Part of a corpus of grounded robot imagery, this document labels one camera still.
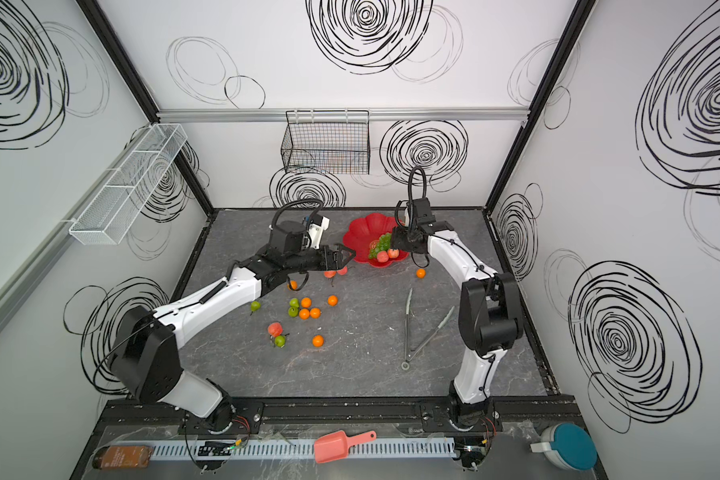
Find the red flower-shaped fruit bowl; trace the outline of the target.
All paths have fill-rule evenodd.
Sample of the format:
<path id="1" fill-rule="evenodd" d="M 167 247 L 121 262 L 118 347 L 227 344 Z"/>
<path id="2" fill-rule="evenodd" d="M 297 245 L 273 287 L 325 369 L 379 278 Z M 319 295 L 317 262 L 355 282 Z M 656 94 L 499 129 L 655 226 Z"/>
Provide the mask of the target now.
<path id="1" fill-rule="evenodd" d="M 369 257 L 371 244 L 378 241 L 383 235 L 391 234 L 396 226 L 393 216 L 371 213 L 350 222 L 348 230 L 342 238 L 343 244 L 356 252 L 354 258 L 356 262 L 375 268 L 386 268 L 407 259 L 409 254 L 400 250 L 397 257 L 390 258 L 386 262 L 378 262 L 375 258 Z"/>

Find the green fake grape bunch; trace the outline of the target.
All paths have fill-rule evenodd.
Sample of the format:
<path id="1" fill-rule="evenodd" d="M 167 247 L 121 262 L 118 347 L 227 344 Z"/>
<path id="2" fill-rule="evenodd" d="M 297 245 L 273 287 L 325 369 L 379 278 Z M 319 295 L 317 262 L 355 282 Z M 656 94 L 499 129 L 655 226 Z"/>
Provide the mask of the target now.
<path id="1" fill-rule="evenodd" d="M 375 260 L 381 252 L 391 248 L 391 233 L 384 233 L 369 243 L 368 258 Z"/>

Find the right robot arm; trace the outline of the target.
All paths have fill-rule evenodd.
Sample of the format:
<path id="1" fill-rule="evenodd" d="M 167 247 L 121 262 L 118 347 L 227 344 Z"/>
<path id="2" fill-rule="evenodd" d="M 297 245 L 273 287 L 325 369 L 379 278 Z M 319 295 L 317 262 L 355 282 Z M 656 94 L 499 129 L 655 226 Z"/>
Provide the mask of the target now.
<path id="1" fill-rule="evenodd" d="M 449 387 L 450 422 L 465 428 L 487 411 L 500 362 L 523 336 L 520 291 L 511 273 L 487 266 L 461 241 L 453 227 L 438 221 L 427 198 L 399 201 L 393 248 L 437 261 L 460 287 L 458 328 L 465 345 L 462 363 Z"/>

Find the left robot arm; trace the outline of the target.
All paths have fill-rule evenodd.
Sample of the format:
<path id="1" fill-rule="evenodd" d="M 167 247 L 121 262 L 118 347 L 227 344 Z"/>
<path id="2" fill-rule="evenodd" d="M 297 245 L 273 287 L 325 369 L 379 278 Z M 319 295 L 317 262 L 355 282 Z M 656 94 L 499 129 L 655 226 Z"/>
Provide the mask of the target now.
<path id="1" fill-rule="evenodd" d="M 343 269 L 356 253 L 343 244 L 322 244 L 328 226 L 319 214 L 303 222 L 273 223 L 268 243 L 251 257 L 234 261 L 211 285 L 152 310 L 131 308 L 122 317 L 104 366 L 140 403 L 169 404 L 204 420 L 213 431 L 225 430 L 236 416 L 229 395 L 186 370 L 180 349 L 226 314 L 288 283 L 294 274 Z"/>

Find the metal kitchen tongs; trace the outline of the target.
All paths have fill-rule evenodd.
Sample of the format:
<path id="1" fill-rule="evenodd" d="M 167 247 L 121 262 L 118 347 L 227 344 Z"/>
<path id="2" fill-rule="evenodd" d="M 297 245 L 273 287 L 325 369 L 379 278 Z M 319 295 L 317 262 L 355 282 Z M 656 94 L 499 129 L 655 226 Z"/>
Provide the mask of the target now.
<path id="1" fill-rule="evenodd" d="M 449 321 L 454 317 L 455 307 L 451 306 L 437 323 L 428 324 L 429 329 L 423 330 L 422 324 L 413 308 L 413 289 L 410 288 L 404 302 L 403 314 L 403 357 L 400 369 L 403 372 L 411 370 L 413 361 L 421 355 L 422 351 L 440 334 Z"/>

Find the pink plastic scoop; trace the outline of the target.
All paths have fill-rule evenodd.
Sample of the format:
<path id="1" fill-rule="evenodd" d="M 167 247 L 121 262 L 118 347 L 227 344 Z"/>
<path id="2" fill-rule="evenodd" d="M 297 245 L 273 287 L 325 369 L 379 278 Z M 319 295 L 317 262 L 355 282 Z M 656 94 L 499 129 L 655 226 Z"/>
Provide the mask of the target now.
<path id="1" fill-rule="evenodd" d="M 318 438 L 314 442 L 314 460 L 318 464 L 342 460 L 348 457 L 351 447 L 366 444 L 377 439 L 375 431 L 348 436 L 339 430 Z"/>

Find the teal and white container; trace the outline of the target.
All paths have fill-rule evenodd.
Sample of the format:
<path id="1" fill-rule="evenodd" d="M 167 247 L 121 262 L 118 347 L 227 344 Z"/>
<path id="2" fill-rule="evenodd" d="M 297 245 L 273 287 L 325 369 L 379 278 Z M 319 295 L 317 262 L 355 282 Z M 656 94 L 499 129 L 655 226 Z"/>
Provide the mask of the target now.
<path id="1" fill-rule="evenodd" d="M 581 427 L 559 423 L 547 427 L 541 440 L 530 445 L 535 454 L 542 454 L 557 468 L 572 471 L 593 469 L 598 460 L 594 441 Z"/>

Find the brown bottle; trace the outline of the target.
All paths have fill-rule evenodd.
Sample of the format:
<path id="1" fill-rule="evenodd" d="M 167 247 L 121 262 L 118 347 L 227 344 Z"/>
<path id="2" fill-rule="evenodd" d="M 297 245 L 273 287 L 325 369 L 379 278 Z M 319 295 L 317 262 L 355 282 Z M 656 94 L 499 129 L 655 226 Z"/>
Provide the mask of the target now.
<path id="1" fill-rule="evenodd" d="M 93 455 L 96 470 L 143 469 L 149 465 L 154 448 L 146 445 L 109 445 Z"/>

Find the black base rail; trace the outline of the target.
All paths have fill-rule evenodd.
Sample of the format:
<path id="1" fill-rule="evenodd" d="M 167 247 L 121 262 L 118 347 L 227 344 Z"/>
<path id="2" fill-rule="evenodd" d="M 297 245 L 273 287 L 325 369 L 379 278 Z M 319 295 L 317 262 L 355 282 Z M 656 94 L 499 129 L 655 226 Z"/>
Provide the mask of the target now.
<path id="1" fill-rule="evenodd" d="M 399 424 L 435 433 L 480 427 L 486 419 L 497 430 L 505 423 L 524 421 L 538 426 L 556 422 L 585 425 L 576 400 L 569 395 L 494 396 L 477 404 L 461 404 L 454 396 L 237 397 L 231 403 L 233 413 L 204 420 L 163 403 L 113 400 L 105 406 L 93 432 L 100 434 L 108 427 L 175 426 L 190 436 L 230 437 L 258 434 L 276 425 Z"/>

